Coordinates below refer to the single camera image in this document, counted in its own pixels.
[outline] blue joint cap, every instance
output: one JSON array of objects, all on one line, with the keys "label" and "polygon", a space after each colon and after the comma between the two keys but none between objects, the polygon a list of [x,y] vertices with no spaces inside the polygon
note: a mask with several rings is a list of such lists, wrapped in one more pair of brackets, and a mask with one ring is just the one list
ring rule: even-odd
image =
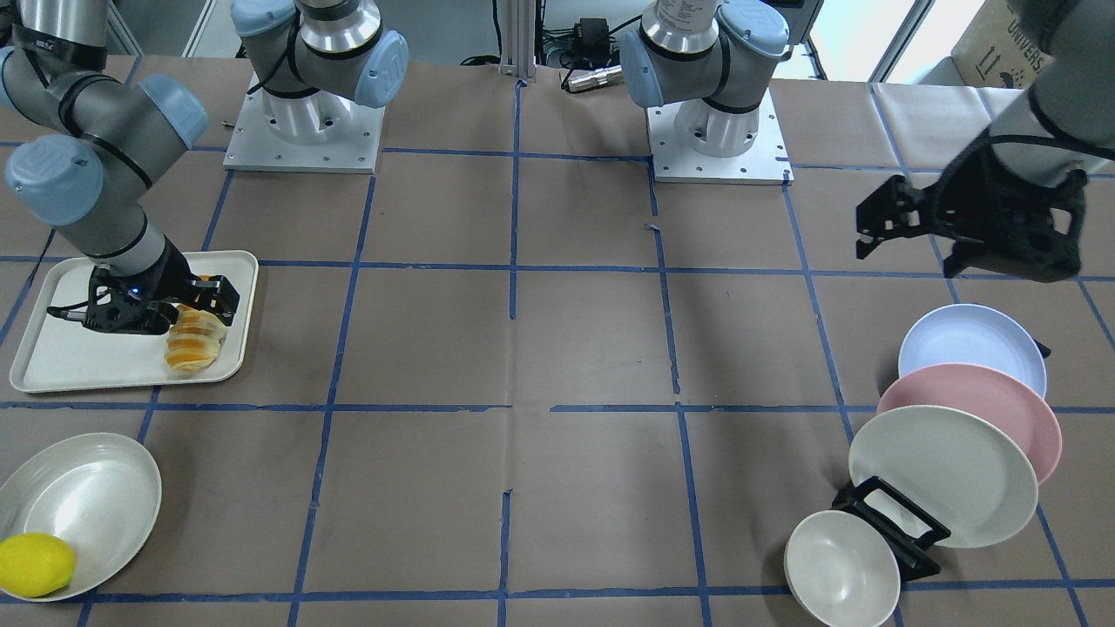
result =
[{"label": "blue joint cap", "polygon": [[634,104],[644,109],[666,104],[658,73],[650,62],[650,52],[637,32],[628,32],[620,41],[620,65],[623,68],[623,83]]},{"label": "blue joint cap", "polygon": [[201,100],[185,85],[162,74],[153,74],[143,79],[139,88],[155,103],[186,148],[194,147],[194,142],[209,127],[209,114]]},{"label": "blue joint cap", "polygon": [[105,183],[97,154],[85,142],[67,135],[43,135],[16,148],[3,177],[16,197],[51,226],[85,218],[97,204]]},{"label": "blue joint cap", "polygon": [[234,0],[232,26],[240,37],[255,37],[294,17],[294,0]]},{"label": "blue joint cap", "polygon": [[774,7],[759,0],[729,0],[717,11],[720,26],[731,39],[777,59],[789,42],[789,25]]},{"label": "blue joint cap", "polygon": [[8,96],[8,88],[4,87],[3,84],[3,64],[14,51],[16,49],[11,46],[0,48],[0,105],[3,105],[11,110],[16,110],[16,105],[11,104],[11,97]]},{"label": "blue joint cap", "polygon": [[410,48],[407,40],[394,30],[385,32],[360,70],[353,102],[374,109],[386,107],[403,87],[408,62]]}]

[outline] cardboard box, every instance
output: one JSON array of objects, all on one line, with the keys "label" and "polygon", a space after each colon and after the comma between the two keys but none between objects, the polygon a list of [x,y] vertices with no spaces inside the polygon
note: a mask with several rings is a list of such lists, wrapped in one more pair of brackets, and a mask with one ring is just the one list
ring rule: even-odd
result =
[{"label": "cardboard box", "polygon": [[1007,0],[987,0],[952,48],[952,61],[967,85],[1025,89],[1053,57],[1022,33]]}]

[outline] power adapter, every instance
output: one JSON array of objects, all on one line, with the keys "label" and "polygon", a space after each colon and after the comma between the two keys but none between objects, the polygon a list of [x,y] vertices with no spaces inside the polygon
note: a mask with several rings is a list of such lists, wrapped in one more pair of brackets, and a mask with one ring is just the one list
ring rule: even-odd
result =
[{"label": "power adapter", "polygon": [[589,62],[589,68],[608,66],[612,57],[611,37],[608,35],[608,20],[603,18],[581,18],[573,27],[576,50],[582,60]]}]

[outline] plate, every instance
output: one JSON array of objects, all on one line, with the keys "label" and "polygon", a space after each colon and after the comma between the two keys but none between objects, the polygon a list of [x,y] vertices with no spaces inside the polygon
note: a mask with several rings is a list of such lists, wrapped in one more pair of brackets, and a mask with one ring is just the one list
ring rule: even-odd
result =
[{"label": "plate", "polygon": [[91,590],[132,561],[155,525],[163,483],[151,453],[115,433],[78,435],[28,460],[0,486],[0,539],[37,531],[77,553],[57,601]]},{"label": "plate", "polygon": [[[1038,504],[1038,480],[1014,441],[960,409],[911,405],[879,414],[852,441],[852,482],[879,475],[952,531],[941,547],[978,548],[1026,527]],[[866,503],[911,536],[929,530],[885,494]]]},{"label": "plate", "polygon": [[899,376],[938,364],[987,366],[1046,395],[1045,361],[1034,338],[990,307],[949,305],[914,322],[899,350]]},{"label": "plate", "polygon": [[879,399],[879,412],[906,405],[943,405],[991,423],[1026,453],[1038,483],[1060,461],[1060,424],[1045,399],[1010,375],[971,364],[940,364],[894,382]]},{"label": "plate", "polygon": [[785,568],[797,602],[831,627],[878,627],[899,602],[899,565],[886,540],[849,513],[823,511],[798,523]]},{"label": "plate", "polygon": [[50,269],[23,331],[9,379],[20,392],[66,392],[147,385],[180,385],[224,380],[244,363],[248,326],[252,318],[260,264],[242,250],[187,252],[197,274],[224,274],[240,291],[240,309],[229,327],[221,354],[196,373],[172,370],[163,356],[166,336],[98,334],[77,322],[47,315],[50,305],[65,306],[88,298],[93,262],[67,259]]}]

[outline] croissant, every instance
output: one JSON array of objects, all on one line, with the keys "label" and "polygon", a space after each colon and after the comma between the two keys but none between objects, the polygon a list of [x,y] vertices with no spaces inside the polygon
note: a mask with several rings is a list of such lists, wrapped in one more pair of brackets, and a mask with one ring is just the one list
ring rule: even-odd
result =
[{"label": "croissant", "polygon": [[225,332],[216,316],[180,305],[178,321],[166,339],[166,365],[183,373],[205,368],[221,354]]}]

